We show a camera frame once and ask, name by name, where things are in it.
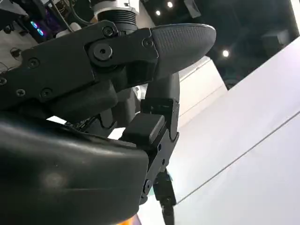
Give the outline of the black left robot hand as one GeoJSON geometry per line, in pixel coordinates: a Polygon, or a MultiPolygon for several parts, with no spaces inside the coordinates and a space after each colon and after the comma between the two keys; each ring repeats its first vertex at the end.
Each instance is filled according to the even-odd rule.
{"type": "Polygon", "coordinates": [[[155,198],[159,201],[164,223],[166,225],[174,225],[174,206],[176,205],[176,198],[174,194],[174,189],[171,181],[171,177],[165,169],[164,172],[160,172],[153,185],[155,198]]]}

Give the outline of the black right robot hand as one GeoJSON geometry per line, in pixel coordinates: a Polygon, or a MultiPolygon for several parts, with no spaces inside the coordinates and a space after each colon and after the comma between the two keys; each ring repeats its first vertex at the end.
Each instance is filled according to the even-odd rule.
{"type": "Polygon", "coordinates": [[[134,216],[179,138],[179,71],[214,45],[216,30],[185,23],[122,35],[100,21],[22,53],[0,80],[0,222],[113,225],[134,216]],[[146,84],[118,140],[77,123],[146,84]]]}

